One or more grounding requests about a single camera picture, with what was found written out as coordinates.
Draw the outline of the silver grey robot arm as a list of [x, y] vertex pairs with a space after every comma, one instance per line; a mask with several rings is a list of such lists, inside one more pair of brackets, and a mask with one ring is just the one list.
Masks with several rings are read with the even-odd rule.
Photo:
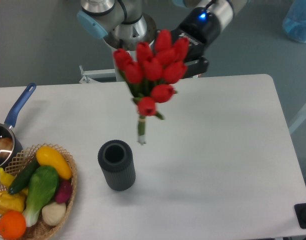
[[[171, 31], [172, 41], [188, 38], [189, 50], [184, 59], [188, 65], [185, 78], [207, 71], [205, 49], [221, 34], [247, 4], [246, 0], [175, 0], [176, 6], [191, 12]], [[143, 12], [141, 0], [82, 0], [77, 19], [94, 38], [115, 51], [122, 48], [135, 58], [139, 42], [154, 47], [160, 32], [153, 18]]]

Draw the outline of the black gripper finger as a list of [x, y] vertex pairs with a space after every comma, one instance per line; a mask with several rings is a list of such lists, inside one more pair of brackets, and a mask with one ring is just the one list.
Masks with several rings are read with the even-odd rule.
[[184, 64], [187, 66], [187, 70], [182, 79], [205, 73], [208, 69], [209, 61], [204, 56], [199, 56], [197, 59], [185, 59]]

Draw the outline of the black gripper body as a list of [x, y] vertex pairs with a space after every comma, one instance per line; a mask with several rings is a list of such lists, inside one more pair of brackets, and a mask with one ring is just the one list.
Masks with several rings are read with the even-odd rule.
[[184, 61], [191, 62], [201, 57], [220, 33], [221, 24], [218, 17], [203, 7], [196, 7], [171, 31], [171, 37], [173, 43], [181, 38], [188, 39], [189, 48]]

